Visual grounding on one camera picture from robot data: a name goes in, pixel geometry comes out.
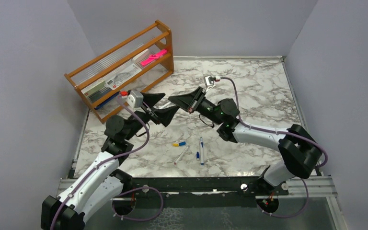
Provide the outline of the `white blue marker pen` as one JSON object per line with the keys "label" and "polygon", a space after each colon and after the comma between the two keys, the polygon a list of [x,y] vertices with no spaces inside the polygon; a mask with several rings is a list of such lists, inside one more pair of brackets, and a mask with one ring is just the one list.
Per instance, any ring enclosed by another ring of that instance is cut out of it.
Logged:
{"label": "white blue marker pen", "polygon": [[204,165],[205,164],[205,160],[204,160],[204,142],[203,142],[203,138],[200,138],[200,164]]}

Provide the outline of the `thin white pen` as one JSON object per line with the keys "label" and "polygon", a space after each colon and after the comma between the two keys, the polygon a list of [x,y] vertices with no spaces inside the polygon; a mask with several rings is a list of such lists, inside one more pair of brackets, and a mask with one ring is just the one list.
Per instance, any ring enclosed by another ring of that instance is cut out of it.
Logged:
{"label": "thin white pen", "polygon": [[167,102],[166,104],[160,106],[159,109],[165,109],[165,108],[169,107],[171,104],[172,104],[171,102]]}

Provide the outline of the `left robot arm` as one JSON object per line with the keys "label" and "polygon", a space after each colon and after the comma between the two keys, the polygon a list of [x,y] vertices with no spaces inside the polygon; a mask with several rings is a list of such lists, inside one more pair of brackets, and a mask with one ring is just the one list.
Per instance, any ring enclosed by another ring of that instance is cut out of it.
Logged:
{"label": "left robot arm", "polygon": [[82,230],[105,203],[131,192],[128,176],[111,174],[133,153],[144,148],[150,139],[148,122],[168,126],[179,106],[162,109],[154,105],[164,93],[120,92],[116,101],[130,113],[123,118],[112,115],[105,123],[107,137],[101,151],[89,168],[58,196],[48,196],[42,203],[43,230]]}

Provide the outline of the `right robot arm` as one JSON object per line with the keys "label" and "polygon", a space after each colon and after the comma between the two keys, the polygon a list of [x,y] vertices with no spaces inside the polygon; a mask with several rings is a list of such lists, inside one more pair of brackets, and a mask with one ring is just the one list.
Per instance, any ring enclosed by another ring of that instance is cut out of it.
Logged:
{"label": "right robot arm", "polygon": [[300,125],[276,129],[243,124],[232,98],[214,104],[206,98],[204,89],[198,87],[191,93],[170,96],[168,100],[188,113],[198,112],[219,125],[217,132],[224,141],[250,143],[278,151],[282,161],[267,167],[253,184],[263,195],[271,194],[288,179],[309,178],[322,155],[316,142]]}

